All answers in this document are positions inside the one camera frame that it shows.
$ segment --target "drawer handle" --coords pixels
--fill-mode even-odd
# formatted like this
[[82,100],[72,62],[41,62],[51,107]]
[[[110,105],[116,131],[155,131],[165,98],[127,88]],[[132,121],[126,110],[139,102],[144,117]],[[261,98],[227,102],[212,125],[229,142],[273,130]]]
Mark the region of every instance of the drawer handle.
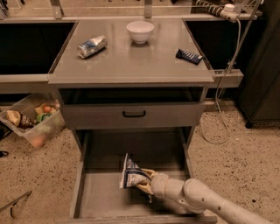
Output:
[[126,112],[126,111],[123,111],[122,115],[124,117],[127,117],[127,118],[144,117],[144,116],[146,116],[146,111],[145,110],[141,111],[141,112]]

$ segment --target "speckled floor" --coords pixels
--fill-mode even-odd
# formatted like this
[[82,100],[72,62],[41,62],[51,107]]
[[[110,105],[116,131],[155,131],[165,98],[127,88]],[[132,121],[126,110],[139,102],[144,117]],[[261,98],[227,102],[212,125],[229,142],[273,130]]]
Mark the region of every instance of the speckled floor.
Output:
[[[195,177],[221,196],[262,217],[280,223],[280,124],[260,123],[246,129],[235,106],[223,106],[229,139],[207,142],[201,126],[195,130],[189,153]],[[225,137],[214,106],[207,106],[201,123],[212,141]],[[0,142],[8,157],[0,158],[0,207],[32,190],[26,200],[0,213],[0,223],[52,224],[67,221],[80,151],[68,129],[39,150],[15,134]],[[226,223],[219,218],[219,224]]]

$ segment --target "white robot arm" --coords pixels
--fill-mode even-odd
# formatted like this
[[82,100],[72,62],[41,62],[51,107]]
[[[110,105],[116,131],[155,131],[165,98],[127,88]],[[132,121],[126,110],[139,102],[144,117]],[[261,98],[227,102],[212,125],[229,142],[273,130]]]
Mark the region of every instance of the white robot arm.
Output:
[[196,214],[208,209],[230,224],[271,224],[255,213],[222,198],[195,178],[184,181],[164,173],[156,173],[150,182],[150,191],[156,197],[173,200]]

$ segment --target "countertop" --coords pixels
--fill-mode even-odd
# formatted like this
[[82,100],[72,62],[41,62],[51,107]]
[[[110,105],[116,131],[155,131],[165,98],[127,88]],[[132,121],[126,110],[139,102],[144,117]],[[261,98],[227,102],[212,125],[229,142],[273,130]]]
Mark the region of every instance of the countertop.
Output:
[[[132,19],[89,19],[79,21],[49,83],[86,86],[91,84],[163,84],[205,86],[212,83],[213,71],[202,60],[197,66],[175,54],[180,48],[199,53],[181,18],[143,19],[155,29],[147,43],[133,43],[126,31]],[[77,46],[104,35],[108,46],[87,59],[77,53]]]

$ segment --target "silver can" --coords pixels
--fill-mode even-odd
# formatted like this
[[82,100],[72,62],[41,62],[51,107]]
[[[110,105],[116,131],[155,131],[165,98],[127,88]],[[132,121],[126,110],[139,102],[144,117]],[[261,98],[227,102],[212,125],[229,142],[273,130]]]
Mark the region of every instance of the silver can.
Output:
[[80,57],[85,59],[86,57],[98,53],[101,49],[106,47],[108,44],[107,39],[104,36],[91,38],[85,43],[78,46],[78,54]]

